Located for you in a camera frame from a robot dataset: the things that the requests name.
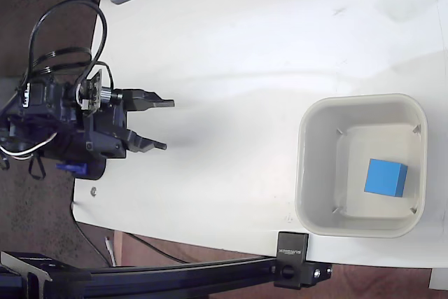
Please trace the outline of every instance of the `brown floor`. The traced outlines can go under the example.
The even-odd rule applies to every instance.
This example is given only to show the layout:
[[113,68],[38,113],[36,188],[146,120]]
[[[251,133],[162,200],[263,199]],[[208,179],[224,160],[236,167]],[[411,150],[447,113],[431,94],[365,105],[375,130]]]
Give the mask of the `brown floor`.
[[[62,0],[0,0],[0,88],[5,77],[19,76],[27,64],[27,42],[35,21]],[[38,52],[67,46],[90,46],[95,16],[84,8],[56,13],[38,38]],[[9,95],[0,90],[0,95]],[[13,162],[0,172],[0,251],[35,251],[80,267],[102,266],[69,218],[74,180],[45,163],[44,182],[30,179],[27,163]],[[82,225],[105,252],[104,230]],[[155,245],[189,261],[238,258],[241,254],[152,239]],[[123,265],[168,265],[128,236],[122,239]],[[271,284],[255,286],[214,298],[448,298],[448,292],[428,290],[430,270],[336,266],[333,278],[314,288],[290,291]]]

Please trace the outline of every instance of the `cable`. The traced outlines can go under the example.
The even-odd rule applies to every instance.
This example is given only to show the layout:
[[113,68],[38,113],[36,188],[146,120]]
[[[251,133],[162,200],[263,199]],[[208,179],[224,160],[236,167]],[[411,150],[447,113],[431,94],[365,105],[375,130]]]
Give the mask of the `cable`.
[[13,157],[13,156],[11,156],[11,157],[13,159],[16,159],[16,160],[28,160],[28,159],[31,159],[33,157],[33,154],[30,154],[27,157]]
[[111,69],[109,68],[109,65],[107,63],[105,63],[105,62],[102,62],[102,61],[98,61],[97,64],[99,66],[105,66],[106,67],[107,73],[109,75],[109,80],[111,82],[111,84],[110,84],[111,90],[113,90],[113,77],[112,77],[112,72],[111,72]]
[[29,38],[29,47],[28,47],[28,67],[27,67],[27,70],[25,71],[25,73],[23,75],[22,82],[21,82],[19,88],[22,91],[25,90],[25,87],[26,87],[26,85],[28,83],[28,80],[34,75],[33,74],[33,68],[34,68],[34,64],[35,64],[35,61],[34,61],[34,43],[35,43],[36,36],[37,36],[37,34],[39,32],[39,29],[41,28],[42,23],[49,16],[49,14],[53,13],[53,11],[57,10],[58,8],[61,8],[61,7],[65,6],[65,5],[70,5],[70,4],[84,5],[84,6],[87,6],[87,7],[90,7],[91,9],[93,9],[98,14],[98,16],[99,16],[99,18],[101,20],[102,27],[103,27],[103,32],[102,32],[102,36],[101,36],[102,38],[101,38],[101,41],[99,43],[99,47],[98,47],[97,53],[95,54],[93,59],[90,61],[90,63],[86,66],[86,68],[83,70],[81,75],[76,79],[76,81],[75,81],[75,83],[73,85],[73,87],[76,89],[76,101],[78,102],[79,105],[81,105],[81,103],[80,103],[81,101],[79,100],[79,90],[81,88],[81,84],[88,77],[88,75],[89,75],[90,71],[92,70],[93,66],[98,63],[99,56],[101,55],[101,53],[102,53],[102,51],[104,49],[104,45],[106,43],[106,37],[107,37],[106,17],[104,16],[103,12],[98,7],[98,5],[93,3],[93,2],[91,2],[90,0],[66,0],[66,1],[63,1],[62,3],[58,3],[58,4],[54,5],[47,12],[45,12],[44,15],[42,15],[42,17],[34,25],[34,28],[31,31],[32,33],[31,33],[31,36]]
[[10,155],[11,157],[22,157],[24,155],[33,153],[35,150],[39,150],[42,146],[45,146],[50,141],[52,141],[56,136],[57,136],[57,132],[53,133],[51,135],[51,137],[48,138],[47,140],[42,141],[41,143],[39,143],[39,144],[37,144],[37,145],[35,145],[35,146],[25,150],[25,151],[22,151],[22,152],[10,152],[10,151],[8,151],[6,148],[4,148],[1,145],[0,145],[0,150],[2,150],[2,152],[4,152],[5,154]]
[[85,47],[68,47],[63,49],[54,50],[52,52],[49,52],[47,54],[44,54],[40,56],[36,61],[33,63],[33,68],[37,67],[39,64],[48,61],[49,59],[52,59],[54,57],[62,56],[62,55],[68,55],[68,54],[74,54],[74,53],[83,53],[87,55],[86,61],[81,62],[72,62],[72,63],[61,63],[56,64],[54,66],[44,67],[39,70],[33,70],[32,77],[34,76],[45,76],[48,74],[51,74],[56,71],[60,70],[66,70],[66,69],[75,69],[80,67],[86,67],[88,66],[92,61],[92,53],[89,48]]
[[101,253],[101,251],[92,243],[92,241],[89,239],[89,237],[87,237],[85,235],[85,233],[83,232],[83,230],[79,226],[78,222],[76,222],[75,216],[73,215],[73,209],[71,208],[71,205],[74,203],[74,200],[75,200],[75,184],[73,184],[73,188],[71,190],[71,204],[70,204],[70,210],[69,210],[71,219],[73,220],[73,224],[75,225],[76,229],[78,229],[78,231],[81,234],[81,236],[83,236],[83,238],[92,247],[92,249],[101,257],[101,259],[107,264],[107,266],[108,267],[112,267],[111,262],[109,262],[109,260],[106,258],[106,256],[103,255]]
[[111,257],[112,266],[115,267],[115,266],[117,266],[117,261],[115,260],[115,254],[113,252],[113,246],[112,246],[111,239],[109,237],[105,236],[104,242],[106,243],[106,249],[109,252],[109,256]]
[[160,253],[162,256],[165,256],[165,257],[167,257],[167,258],[169,258],[169,259],[171,259],[171,260],[174,260],[174,261],[176,261],[177,263],[180,263],[180,264],[188,264],[188,262],[185,262],[184,260],[181,260],[180,258],[171,256],[171,255],[169,255],[168,253],[163,252],[162,250],[157,249],[157,248],[156,248],[155,246],[153,246],[151,243],[148,243],[147,241],[141,239],[140,237],[138,237],[138,236],[136,236],[136,235],[134,235],[134,234],[129,234],[128,232],[126,232],[126,234],[129,235],[130,237],[132,237],[133,239],[139,241],[140,243],[146,245],[149,249],[152,249],[152,250],[154,250],[155,252]]

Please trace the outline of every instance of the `blue plastic part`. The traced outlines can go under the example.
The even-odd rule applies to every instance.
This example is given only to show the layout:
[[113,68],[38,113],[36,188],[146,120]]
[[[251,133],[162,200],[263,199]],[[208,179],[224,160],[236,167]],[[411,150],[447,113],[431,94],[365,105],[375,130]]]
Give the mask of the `blue plastic part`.
[[402,197],[407,166],[398,162],[370,159],[365,192]]
[[56,164],[56,168],[77,175],[87,175],[87,164]]

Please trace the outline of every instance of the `wooden floor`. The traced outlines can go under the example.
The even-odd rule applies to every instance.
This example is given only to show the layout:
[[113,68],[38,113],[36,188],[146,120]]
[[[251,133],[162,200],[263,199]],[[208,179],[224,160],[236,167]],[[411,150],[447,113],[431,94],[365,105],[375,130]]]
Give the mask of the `wooden floor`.
[[[250,256],[159,239],[144,239],[173,256],[193,263]],[[115,252],[121,265],[163,266],[176,264],[121,232],[115,232]],[[332,279],[313,288],[294,291],[274,288],[272,284],[263,284],[214,294],[211,295],[211,298],[448,298],[448,291],[436,291],[428,288],[430,276],[431,270],[427,269],[335,265]]]

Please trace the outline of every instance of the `white wire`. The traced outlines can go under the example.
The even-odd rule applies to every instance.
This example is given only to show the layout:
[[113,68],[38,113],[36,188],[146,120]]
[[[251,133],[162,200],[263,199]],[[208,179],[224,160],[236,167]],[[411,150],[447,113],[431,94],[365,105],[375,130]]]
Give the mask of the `white wire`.
[[1,145],[0,145],[0,150],[2,150],[5,154],[10,155],[11,157],[22,157],[22,156],[24,156],[24,155],[33,153],[35,150],[40,149],[42,146],[45,146],[45,145],[48,144],[50,141],[52,141],[52,140],[56,137],[56,135],[57,135],[57,132],[53,133],[53,134],[51,135],[51,137],[48,138],[47,140],[42,141],[40,144],[37,144],[37,145],[35,145],[35,146],[33,146],[33,147],[31,147],[31,148],[25,150],[25,151],[22,151],[22,152],[10,152],[10,151],[8,151],[6,148],[4,148],[4,147],[1,146]]
[[33,153],[28,155],[27,157],[13,157],[13,156],[11,156],[11,157],[13,159],[16,159],[16,160],[28,160],[28,159],[31,159],[33,157]]
[[78,86],[76,87],[76,103],[78,103],[78,105],[82,108],[83,104],[81,103],[81,100],[79,98],[79,90],[81,89],[81,83],[78,84]]
[[117,266],[117,261],[115,259],[115,254],[113,253],[111,239],[109,237],[105,236],[104,241],[106,242],[107,251],[109,252],[109,255],[111,255],[112,266]]

